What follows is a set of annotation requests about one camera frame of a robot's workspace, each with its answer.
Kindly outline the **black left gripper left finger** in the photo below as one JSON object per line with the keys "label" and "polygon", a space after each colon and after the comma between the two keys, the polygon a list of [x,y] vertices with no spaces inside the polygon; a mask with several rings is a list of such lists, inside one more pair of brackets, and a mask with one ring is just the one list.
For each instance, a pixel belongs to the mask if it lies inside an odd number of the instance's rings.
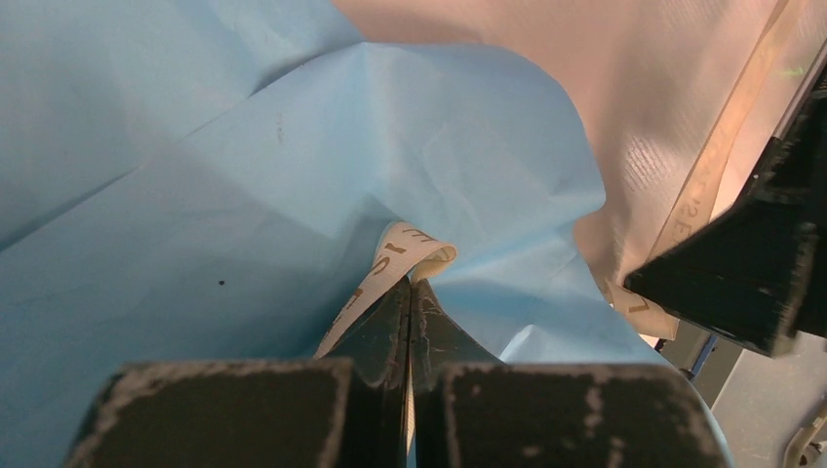
{"label": "black left gripper left finger", "polygon": [[131,363],[68,467],[402,467],[412,287],[397,282],[323,357]]}

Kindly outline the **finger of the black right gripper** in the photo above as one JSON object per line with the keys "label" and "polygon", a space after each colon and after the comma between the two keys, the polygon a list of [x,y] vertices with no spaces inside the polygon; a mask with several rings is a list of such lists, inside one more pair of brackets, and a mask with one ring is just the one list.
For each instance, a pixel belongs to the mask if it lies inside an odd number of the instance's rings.
{"label": "finger of the black right gripper", "polygon": [[770,357],[826,334],[826,71],[769,139],[735,202],[630,273],[627,289]]}

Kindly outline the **blue wrapping paper sheet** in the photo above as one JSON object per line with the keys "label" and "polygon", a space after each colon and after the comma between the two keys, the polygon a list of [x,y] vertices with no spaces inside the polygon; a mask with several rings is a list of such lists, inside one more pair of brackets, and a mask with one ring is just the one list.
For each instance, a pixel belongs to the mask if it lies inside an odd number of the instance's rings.
{"label": "blue wrapping paper sheet", "polygon": [[327,1],[1,5],[1,463],[58,466],[129,361],[312,353],[401,219],[509,362],[656,363],[574,223],[566,91],[489,46],[367,43]]}

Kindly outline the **cream ribbon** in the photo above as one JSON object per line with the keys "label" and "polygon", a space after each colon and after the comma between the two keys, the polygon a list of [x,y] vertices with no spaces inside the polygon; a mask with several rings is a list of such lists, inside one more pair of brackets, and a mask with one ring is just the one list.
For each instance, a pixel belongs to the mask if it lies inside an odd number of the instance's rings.
{"label": "cream ribbon", "polygon": [[[667,216],[649,258],[653,259],[687,238],[673,236],[680,221],[691,233],[711,219],[724,169],[749,112],[757,101],[772,66],[792,34],[806,1],[777,1],[749,58],[729,93],[673,209]],[[342,307],[314,353],[329,354],[345,332],[397,282],[410,276],[414,283],[436,276],[457,257],[457,248],[431,238],[405,222],[388,225],[375,250],[374,264]]]}

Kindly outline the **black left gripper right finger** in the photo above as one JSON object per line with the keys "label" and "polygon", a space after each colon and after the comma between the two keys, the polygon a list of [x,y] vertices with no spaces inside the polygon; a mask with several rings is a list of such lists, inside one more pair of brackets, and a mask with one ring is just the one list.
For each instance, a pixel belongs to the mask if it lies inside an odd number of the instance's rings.
{"label": "black left gripper right finger", "polygon": [[411,292],[420,467],[726,467],[702,400],[649,364],[508,365]]}

